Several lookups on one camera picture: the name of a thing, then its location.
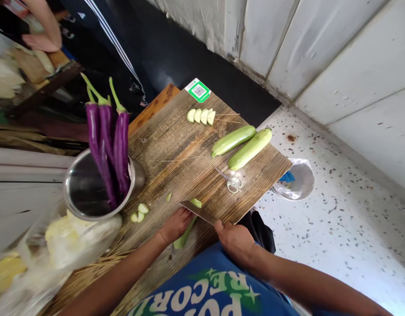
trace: wooden cutting board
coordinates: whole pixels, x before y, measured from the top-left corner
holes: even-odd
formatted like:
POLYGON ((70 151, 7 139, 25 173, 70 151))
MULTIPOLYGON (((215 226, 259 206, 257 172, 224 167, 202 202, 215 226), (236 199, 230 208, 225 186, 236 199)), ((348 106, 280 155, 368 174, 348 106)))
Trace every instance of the wooden cutting board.
MULTIPOLYGON (((173 100, 160 109, 132 136, 129 137, 129 155, 136 159, 147 174, 146 185, 137 197, 122 211, 124 225, 117 251, 139 247, 151 237, 178 208, 178 202, 197 198, 203 208, 221 219, 237 223, 272 185, 291 167, 291 162, 276 148, 268 144, 255 158, 238 170, 244 186, 241 192, 231 194, 214 166, 226 172, 229 158, 239 149, 211 157, 212 145, 222 136, 247 125, 238 115, 222 119, 239 123, 215 121, 213 126, 191 124, 186 119, 192 108, 213 108, 217 114, 235 114, 215 94, 204 103, 198 103, 187 91, 182 90, 173 100), (170 203, 166 196, 172 192, 170 203), (141 223, 132 223, 130 216, 139 203, 145 203, 150 212, 141 223)), ((170 245, 151 268, 139 279, 112 315, 126 315, 140 300, 156 290, 168 278, 185 266, 194 256, 217 240, 214 228, 201 219, 195 221, 184 249, 175 250, 170 245)), ((75 284, 72 275, 69 284, 75 284)), ((61 289, 69 293, 68 283, 61 289)), ((71 298, 58 302, 65 306, 71 298)), ((59 308, 51 306, 49 315, 59 308)))

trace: knife blade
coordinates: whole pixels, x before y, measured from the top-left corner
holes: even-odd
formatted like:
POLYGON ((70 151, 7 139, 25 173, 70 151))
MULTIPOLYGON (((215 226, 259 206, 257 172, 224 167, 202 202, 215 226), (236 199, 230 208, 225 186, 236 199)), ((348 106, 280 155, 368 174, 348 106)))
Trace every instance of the knife blade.
POLYGON ((189 201, 181 201, 181 202, 179 202, 179 204, 182 205, 183 207, 187 208, 188 210, 190 210, 192 213, 198 215, 204 221, 210 223, 212 226, 214 226, 214 223, 217 221, 217 218, 215 218, 213 215, 211 215, 210 213, 207 213, 203 209, 193 205, 189 201))

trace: hand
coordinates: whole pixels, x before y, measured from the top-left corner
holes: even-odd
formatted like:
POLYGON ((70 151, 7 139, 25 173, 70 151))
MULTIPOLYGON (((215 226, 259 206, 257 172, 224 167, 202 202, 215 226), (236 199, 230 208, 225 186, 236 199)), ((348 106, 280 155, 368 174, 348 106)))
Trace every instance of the hand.
POLYGON ((220 220, 215 222, 214 228, 227 254, 239 266, 249 269, 256 243, 247 228, 230 223, 225 223, 223 226, 220 220))
POLYGON ((45 34, 24 34, 22 40, 32 50, 42 50, 49 53, 60 50, 60 47, 55 45, 45 34))
POLYGON ((194 218, 193 213, 184 207, 180 207, 174 211, 159 230, 165 242, 171 244, 176 239, 180 238, 186 228, 188 228, 192 218, 194 218))

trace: plastic bag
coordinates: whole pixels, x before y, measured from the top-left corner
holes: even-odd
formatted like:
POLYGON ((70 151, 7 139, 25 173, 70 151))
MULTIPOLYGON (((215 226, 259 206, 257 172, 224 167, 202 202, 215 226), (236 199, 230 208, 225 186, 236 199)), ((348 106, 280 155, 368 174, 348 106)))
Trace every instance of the plastic bag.
POLYGON ((0 297, 0 316, 35 316, 58 293, 71 272, 57 272, 52 266, 29 269, 16 276, 0 297))
POLYGON ((37 315, 73 270, 94 262, 107 250, 121 226, 119 215, 97 223, 70 220, 62 201, 43 213, 17 246, 28 270, 18 274, 0 296, 0 316, 37 315))
POLYGON ((122 226, 120 215, 84 230, 76 230, 71 222, 64 202, 39 218, 18 244, 18 252, 29 268, 51 264, 58 270, 73 271, 86 266, 107 250, 122 226))
POLYGON ((293 182, 277 182, 272 191, 287 200, 300 201, 306 198, 315 187, 315 177, 308 159, 289 158, 292 167, 289 171, 294 176, 293 182))
POLYGON ((12 284, 14 277, 27 270, 18 253, 14 251, 0 254, 0 295, 12 284))

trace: eggplant stem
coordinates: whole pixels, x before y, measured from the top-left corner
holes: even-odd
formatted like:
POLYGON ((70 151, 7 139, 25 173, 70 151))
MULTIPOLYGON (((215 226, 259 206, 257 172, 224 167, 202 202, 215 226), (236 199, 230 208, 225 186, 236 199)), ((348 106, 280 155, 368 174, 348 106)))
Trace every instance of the eggplant stem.
POLYGON ((112 77, 109 78, 109 84, 110 84, 111 94, 113 94, 113 98, 115 99, 117 111, 118 112, 127 112, 125 107, 123 105, 121 105, 119 102, 118 96, 116 95, 115 88, 113 87, 113 78, 112 77))
POLYGON ((90 98, 90 102, 96 103, 96 101, 94 100, 94 97, 93 97, 93 93, 91 92, 91 89, 88 85, 87 85, 87 93, 88 93, 88 98, 90 98))
POLYGON ((93 87, 93 85, 91 84, 91 82, 90 82, 90 80, 87 78, 87 76, 84 75, 82 72, 81 72, 81 76, 82 76, 82 78, 85 80, 87 86, 90 87, 91 91, 96 95, 96 97, 97 97, 97 99, 98 99, 98 104, 99 104, 99 105, 105 105, 105 104, 107 104, 108 101, 107 101, 106 99, 104 99, 104 98, 101 96, 101 94, 99 94, 99 93, 97 92, 97 90, 93 87))

